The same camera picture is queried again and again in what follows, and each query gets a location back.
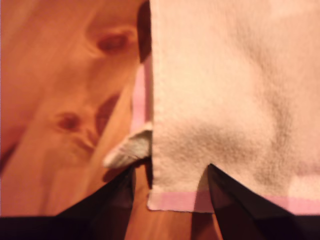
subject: wood grain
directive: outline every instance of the wood grain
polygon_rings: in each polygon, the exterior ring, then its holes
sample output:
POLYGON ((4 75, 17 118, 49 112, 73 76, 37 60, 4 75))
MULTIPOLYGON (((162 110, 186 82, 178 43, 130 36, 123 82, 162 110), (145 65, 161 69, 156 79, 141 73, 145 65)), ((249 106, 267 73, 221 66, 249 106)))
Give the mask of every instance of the wood grain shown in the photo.
MULTIPOLYGON (((2 216, 55 215, 122 171, 103 168, 102 160, 129 131, 142 2, 1 1, 1 161, 16 146, 1 163, 2 216), (125 51, 97 49, 121 30, 132 32, 125 51), (97 109, 115 95, 99 135, 97 109)), ((136 169, 125 239, 221 239, 210 214, 149 211, 148 166, 136 169)))

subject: pink trim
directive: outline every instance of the pink trim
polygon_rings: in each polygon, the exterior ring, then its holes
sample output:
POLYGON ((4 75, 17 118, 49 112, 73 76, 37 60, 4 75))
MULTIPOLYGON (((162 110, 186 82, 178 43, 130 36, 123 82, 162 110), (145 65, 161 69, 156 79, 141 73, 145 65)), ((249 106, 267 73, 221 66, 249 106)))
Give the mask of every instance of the pink trim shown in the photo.
POLYGON ((146 121, 145 66, 139 67, 132 95, 132 122, 130 132, 143 126, 146 121))
POLYGON ((148 120, 150 120, 149 109, 152 100, 150 98, 151 80, 151 56, 149 56, 144 64, 137 71, 135 84, 132 95, 132 122, 130 132, 134 132, 141 128, 148 120))
POLYGON ((302 197, 263 196, 296 215, 319 215, 320 200, 306 199, 302 197))
POLYGON ((213 213, 208 190, 199 192, 163 192, 150 194, 148 207, 151 210, 213 213))
MULTIPOLYGON (((320 214, 320 200, 281 196, 263 197, 295 215, 320 214)), ((148 207, 150 210, 171 210, 199 213, 214 212, 209 191, 151 192, 148 207)))

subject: folded fabric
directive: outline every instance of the folded fabric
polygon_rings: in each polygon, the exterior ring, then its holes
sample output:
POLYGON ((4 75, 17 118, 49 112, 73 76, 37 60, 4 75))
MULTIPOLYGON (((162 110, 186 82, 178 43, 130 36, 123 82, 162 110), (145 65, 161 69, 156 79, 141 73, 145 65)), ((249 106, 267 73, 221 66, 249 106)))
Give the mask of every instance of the folded fabric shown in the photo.
POLYGON ((215 164, 294 214, 320 213, 320 4, 151 0, 151 210, 212 212, 215 164))

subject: white fleece fabric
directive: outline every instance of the white fleece fabric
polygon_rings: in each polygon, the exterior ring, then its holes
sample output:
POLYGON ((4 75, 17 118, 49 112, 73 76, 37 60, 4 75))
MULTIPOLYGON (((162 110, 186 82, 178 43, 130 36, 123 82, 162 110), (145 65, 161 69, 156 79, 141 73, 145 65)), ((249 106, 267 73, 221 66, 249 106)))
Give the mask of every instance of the white fleece fabric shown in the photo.
POLYGON ((151 0, 150 8, 148 207, 211 212, 196 201, 214 163, 293 213, 319 213, 320 2, 151 0))

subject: wooden floor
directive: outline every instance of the wooden floor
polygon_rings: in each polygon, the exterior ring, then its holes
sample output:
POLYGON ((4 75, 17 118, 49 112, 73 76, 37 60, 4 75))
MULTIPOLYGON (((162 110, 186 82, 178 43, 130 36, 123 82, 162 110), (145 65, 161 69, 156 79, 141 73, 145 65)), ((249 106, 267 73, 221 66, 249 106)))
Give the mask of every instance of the wooden floor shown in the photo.
MULTIPOLYGON (((1 1, 2 216, 55 215, 122 171, 102 161, 129 131, 142 2, 1 1)), ((221 239, 211 214, 149 211, 146 168, 125 239, 221 239)))

